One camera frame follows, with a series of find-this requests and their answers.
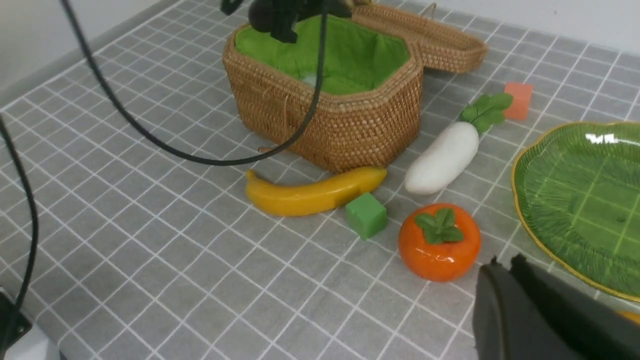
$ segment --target toy banana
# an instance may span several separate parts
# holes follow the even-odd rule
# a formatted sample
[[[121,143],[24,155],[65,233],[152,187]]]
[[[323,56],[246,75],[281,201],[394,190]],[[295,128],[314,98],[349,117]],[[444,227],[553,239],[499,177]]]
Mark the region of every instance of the toy banana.
[[[265,213],[281,217],[301,217],[348,204],[375,190],[387,176],[381,167],[360,167],[329,179],[301,186],[278,186],[246,173],[246,196]]]

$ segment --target leaf-shaped plate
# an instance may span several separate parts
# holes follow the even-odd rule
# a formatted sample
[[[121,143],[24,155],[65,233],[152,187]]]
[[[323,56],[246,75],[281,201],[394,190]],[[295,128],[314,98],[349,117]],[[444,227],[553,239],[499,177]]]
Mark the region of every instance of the leaf-shaped plate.
[[[640,123],[576,122],[513,165],[522,224],[586,283],[640,302]]]

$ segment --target orange persimmon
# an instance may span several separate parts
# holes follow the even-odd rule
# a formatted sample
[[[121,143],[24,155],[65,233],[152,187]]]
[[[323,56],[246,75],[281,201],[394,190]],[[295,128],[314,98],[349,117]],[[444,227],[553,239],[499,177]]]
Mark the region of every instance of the orange persimmon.
[[[464,275],[480,251],[476,222],[454,204],[432,204],[402,224],[398,250],[406,267],[427,280],[445,282]]]

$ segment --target wicker basket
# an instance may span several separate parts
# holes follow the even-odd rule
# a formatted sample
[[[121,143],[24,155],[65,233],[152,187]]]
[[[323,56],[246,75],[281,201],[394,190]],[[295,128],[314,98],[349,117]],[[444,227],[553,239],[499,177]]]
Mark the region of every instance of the wicker basket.
[[[405,41],[416,45],[424,67],[429,69],[468,72],[482,64],[489,50],[482,40],[452,26],[381,4],[356,7],[353,20],[360,19],[401,30]]]
[[[354,20],[379,32],[403,38],[402,29]],[[227,40],[223,63],[245,126],[275,143],[299,128],[313,88],[265,63],[241,54],[236,29]],[[419,134],[423,67],[415,49],[409,60],[378,88],[354,95],[322,92],[314,118],[289,150],[333,173],[356,167],[386,167]]]

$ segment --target white wall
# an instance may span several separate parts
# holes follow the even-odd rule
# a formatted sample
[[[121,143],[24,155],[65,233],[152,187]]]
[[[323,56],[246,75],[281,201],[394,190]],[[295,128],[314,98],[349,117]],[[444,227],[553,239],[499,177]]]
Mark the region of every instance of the white wall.
[[[72,0],[89,40],[161,0]],[[0,92],[77,49],[58,0],[0,0]]]
[[[640,54],[640,0],[435,1],[443,8]]]

